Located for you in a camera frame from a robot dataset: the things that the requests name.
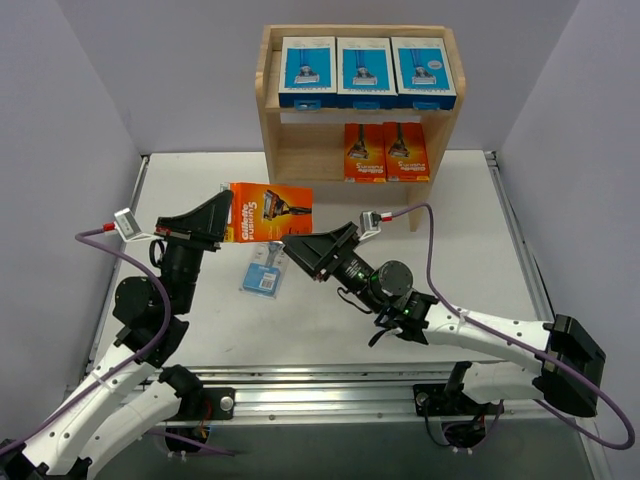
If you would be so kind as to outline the orange Gillette Styler box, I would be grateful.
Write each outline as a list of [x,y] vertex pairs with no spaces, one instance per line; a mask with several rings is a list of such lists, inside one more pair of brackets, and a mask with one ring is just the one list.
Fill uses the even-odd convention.
[[233,193],[225,241],[279,241],[288,234],[313,231],[313,190],[263,183],[223,183]]

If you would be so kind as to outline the clear blister razor pack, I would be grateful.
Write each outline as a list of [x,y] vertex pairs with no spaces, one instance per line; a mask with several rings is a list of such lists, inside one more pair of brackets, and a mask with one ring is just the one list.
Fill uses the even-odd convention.
[[240,284],[240,290],[263,298],[275,299],[279,293],[289,257],[280,241],[256,243]]

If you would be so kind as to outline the orange Gillette Fusion box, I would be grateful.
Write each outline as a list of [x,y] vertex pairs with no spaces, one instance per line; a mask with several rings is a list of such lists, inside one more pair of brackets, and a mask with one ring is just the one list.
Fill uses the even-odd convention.
[[389,182],[428,182],[430,167],[423,128],[415,122],[382,124]]
[[385,183],[386,160],[381,124],[344,126],[344,180],[350,183]]

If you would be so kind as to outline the blue Harry's razor box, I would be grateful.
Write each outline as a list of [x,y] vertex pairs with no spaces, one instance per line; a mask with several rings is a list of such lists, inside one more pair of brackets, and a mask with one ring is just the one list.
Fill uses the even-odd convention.
[[335,108],[336,38],[284,37],[278,88],[279,106],[296,110]]
[[338,37],[336,53],[338,108],[396,107],[398,93],[389,38]]
[[397,107],[452,110],[457,99],[444,40],[392,37]]

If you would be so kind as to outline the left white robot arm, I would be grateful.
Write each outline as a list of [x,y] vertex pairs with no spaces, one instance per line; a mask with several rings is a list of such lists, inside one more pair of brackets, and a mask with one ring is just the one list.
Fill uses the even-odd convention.
[[193,303],[206,252],[225,239],[233,194],[223,190],[191,211],[160,217],[151,234],[128,209],[112,222],[80,232],[76,240],[108,252],[96,236],[117,233],[126,243],[147,241],[149,265],[120,250],[114,256],[140,270],[115,291],[113,315],[122,324],[113,343],[85,379],[21,440],[1,444],[4,479],[92,479],[114,456],[165,420],[198,422],[175,437],[183,449],[205,449],[207,423],[233,402],[206,393],[196,374],[168,365],[188,328],[182,315]]

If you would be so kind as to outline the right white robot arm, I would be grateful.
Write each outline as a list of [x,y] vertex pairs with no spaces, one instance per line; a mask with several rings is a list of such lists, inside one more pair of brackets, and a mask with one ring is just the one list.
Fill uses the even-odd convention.
[[532,399],[572,416],[596,415],[606,355],[577,319],[556,315],[551,322],[528,322],[447,306],[417,290],[403,262],[388,260],[373,267],[362,259],[353,223],[327,233],[287,234],[282,243],[285,254],[311,278],[335,278],[375,314],[379,331],[371,345],[391,334],[496,358],[494,364],[456,364],[443,390],[453,411],[464,413],[477,403]]

